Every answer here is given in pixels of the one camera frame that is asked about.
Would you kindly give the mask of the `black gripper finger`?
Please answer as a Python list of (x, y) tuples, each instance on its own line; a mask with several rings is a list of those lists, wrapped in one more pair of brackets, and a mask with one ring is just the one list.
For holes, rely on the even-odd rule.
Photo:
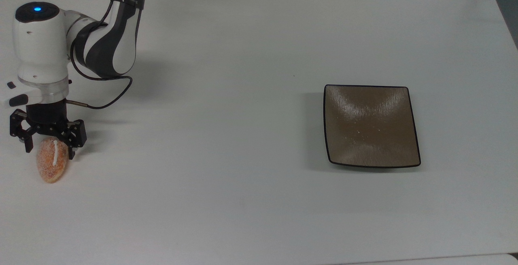
[[(9, 121), (10, 135), (24, 143), (25, 152), (30, 153), (34, 147), (33, 135), (38, 131), (37, 124), (32, 123), (32, 121), (28, 119), (27, 113), (21, 109), (16, 109), (10, 115)], [(27, 129), (24, 129), (22, 126), (23, 122), (29, 124)]]
[(84, 147), (87, 141), (85, 122), (79, 119), (57, 123), (57, 138), (66, 145), (69, 160), (73, 160), (76, 150)]

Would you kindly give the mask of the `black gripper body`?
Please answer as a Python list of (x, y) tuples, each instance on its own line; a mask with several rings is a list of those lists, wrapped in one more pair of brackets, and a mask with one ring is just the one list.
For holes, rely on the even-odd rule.
[(50, 104), (27, 105), (26, 114), (26, 121), (30, 125), (28, 132), (31, 134), (61, 137), (68, 132), (65, 100)]

